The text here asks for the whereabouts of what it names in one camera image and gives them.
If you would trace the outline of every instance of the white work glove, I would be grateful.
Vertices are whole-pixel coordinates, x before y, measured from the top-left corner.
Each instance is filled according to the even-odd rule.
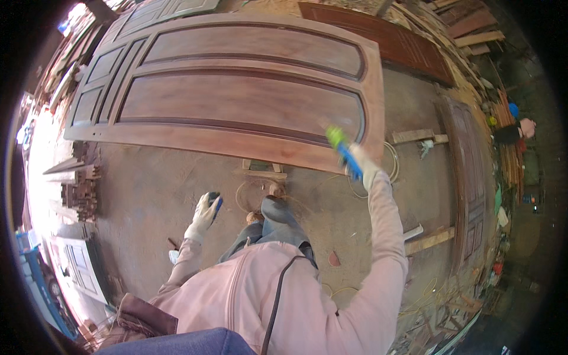
[[[374,163],[374,161],[371,160],[371,158],[369,158],[365,150],[357,143],[351,143],[349,151],[363,172],[363,186],[365,187],[365,190],[369,192],[373,186],[375,175],[377,175],[381,169]]]
[[[205,233],[213,223],[213,216],[215,216],[215,209],[219,204],[221,196],[215,199],[215,202],[208,206],[207,201],[209,200],[209,193],[201,196],[197,206],[195,207],[195,214],[193,215],[193,222],[185,231],[183,237],[187,239],[193,239],[203,244],[203,237]]]

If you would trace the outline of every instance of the green object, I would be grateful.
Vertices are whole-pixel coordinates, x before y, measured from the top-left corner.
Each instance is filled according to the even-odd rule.
[[[497,192],[495,193],[495,208],[493,210],[496,216],[497,213],[499,213],[499,208],[501,207],[501,202],[503,201],[501,198],[501,184],[498,184],[497,186]]]
[[[344,143],[344,142],[348,141],[347,137],[343,133],[343,130],[341,128],[339,128],[338,126],[334,126],[334,125],[329,126],[325,130],[325,136],[327,137],[327,140],[331,144],[331,147],[335,150],[337,150],[337,146],[340,143],[342,143],[342,142]]]

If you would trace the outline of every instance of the wooden door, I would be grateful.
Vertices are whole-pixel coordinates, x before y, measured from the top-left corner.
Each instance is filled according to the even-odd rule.
[[[126,37],[153,24],[213,11],[220,0],[153,0],[137,4],[108,29],[101,45]]]
[[[437,105],[444,119],[456,177],[458,215],[454,238],[453,272],[457,273],[482,244],[485,219],[485,181],[479,136],[471,109],[443,97]]]
[[[63,247],[65,251],[73,286],[97,301],[107,304],[106,297],[95,274],[91,260],[93,256],[89,253],[87,242],[81,239],[62,237],[56,237],[56,240],[59,248]]]
[[[322,23],[216,14],[99,47],[65,138],[187,149],[342,173],[322,126],[380,159],[375,42]]]
[[[436,46],[412,31],[383,19],[335,6],[299,2],[302,17],[332,24],[379,44],[381,59],[395,69],[428,78],[445,86],[454,79]]]

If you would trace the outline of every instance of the wooden block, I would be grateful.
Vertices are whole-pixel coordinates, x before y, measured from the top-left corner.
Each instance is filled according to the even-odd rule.
[[[448,135],[434,135],[434,144],[449,142]]]
[[[471,51],[472,56],[479,56],[491,52],[491,50],[485,43],[472,44],[467,48],[469,48],[469,50]]]
[[[444,241],[450,240],[454,238],[455,234],[456,234],[455,228],[450,227],[441,233],[429,235],[427,237],[422,237],[418,240],[413,240],[404,243],[404,250],[406,251],[406,255],[415,254],[419,251],[428,249],[430,247],[433,247],[434,245],[438,245],[440,243],[443,243]]]
[[[460,0],[436,0],[429,3],[428,7],[432,10],[437,10],[445,6],[450,6],[458,1]]]
[[[478,35],[470,35],[455,39],[456,45],[458,47],[465,47],[467,45],[490,42],[490,41],[501,41],[505,39],[505,35],[501,31],[491,31],[485,32]]]
[[[243,159],[243,169],[244,170],[250,169],[250,159]]]
[[[244,174],[246,176],[258,176],[268,179],[286,179],[288,174],[286,173],[275,173],[275,172],[258,172],[256,170],[236,170],[236,174]]]
[[[432,139],[432,138],[434,138],[434,131],[430,129],[392,133],[393,144],[412,142],[416,140]]]

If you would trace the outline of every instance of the dark brown door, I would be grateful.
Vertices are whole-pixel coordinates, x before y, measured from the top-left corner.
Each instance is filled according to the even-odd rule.
[[[438,107],[448,134],[456,177],[458,214],[452,269],[457,273],[462,263],[478,250],[482,243],[485,219],[483,161],[475,118],[469,106],[443,97]]]
[[[440,51],[429,40],[388,21],[335,6],[299,2],[302,17],[332,24],[379,44],[381,59],[395,69],[429,78],[445,86],[454,79]]]
[[[216,14],[99,47],[65,138],[341,173],[322,128],[331,123],[380,159],[384,105],[375,42],[292,17]]]

